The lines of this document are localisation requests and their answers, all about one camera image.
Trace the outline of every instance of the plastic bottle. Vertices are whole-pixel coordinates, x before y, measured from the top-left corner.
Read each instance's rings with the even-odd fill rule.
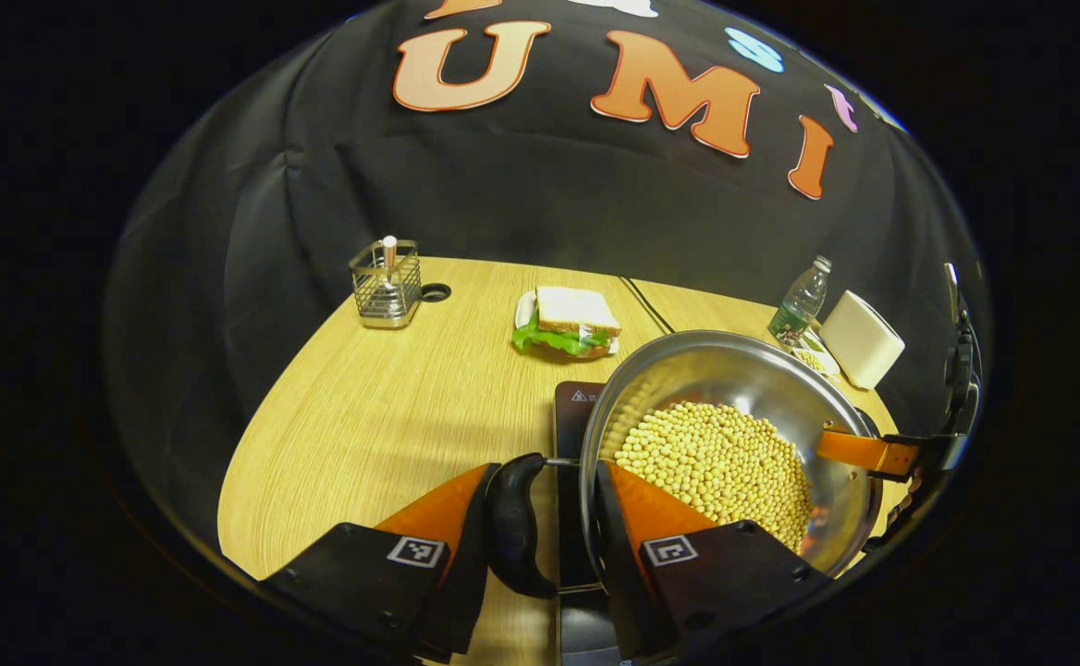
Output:
[[[807,330],[811,322],[815,321],[815,315],[820,314],[824,296],[827,296],[827,274],[832,273],[832,269],[833,262],[823,255],[815,257],[811,268],[795,280],[791,290],[782,299],[782,304],[774,313],[774,318],[769,322],[768,329],[783,345],[798,345],[804,330]]]

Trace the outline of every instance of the wire utensil holder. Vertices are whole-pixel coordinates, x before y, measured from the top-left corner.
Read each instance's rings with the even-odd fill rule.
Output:
[[[387,236],[350,260],[359,321],[369,328],[407,326],[421,304],[421,258],[417,241]]]

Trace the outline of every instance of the white box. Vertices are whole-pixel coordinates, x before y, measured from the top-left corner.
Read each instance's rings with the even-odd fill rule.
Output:
[[[890,323],[853,291],[845,291],[820,337],[853,386],[877,388],[906,349]]]

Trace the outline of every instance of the wooden table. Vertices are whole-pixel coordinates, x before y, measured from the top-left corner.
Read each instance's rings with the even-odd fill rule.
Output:
[[[422,257],[424,282],[454,290],[421,303],[401,330],[363,328],[342,303],[270,390],[237,447],[219,497],[224,555],[268,577],[338,522],[372,527],[429,489],[487,462],[553,456],[552,400],[566,379],[607,382],[618,364],[662,330],[616,276]],[[710,328],[771,341],[774,309],[652,282],[636,282],[676,330]],[[623,325],[620,352],[552,363],[511,345],[515,303],[537,284],[600,291]],[[836,383],[894,433],[877,393]],[[540,474],[532,501],[541,572],[556,579],[556,474]],[[887,484],[881,517],[904,497]],[[454,663],[556,663],[556,601],[525,598],[489,574],[470,653]]]

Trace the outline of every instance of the black induction stove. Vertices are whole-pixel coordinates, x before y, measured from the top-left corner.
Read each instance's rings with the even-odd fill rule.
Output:
[[[562,382],[553,400],[556,458],[581,459],[590,412],[605,384]],[[556,468],[557,543],[561,548],[562,666],[629,666],[618,654],[607,594],[602,589],[582,535],[580,468]]]

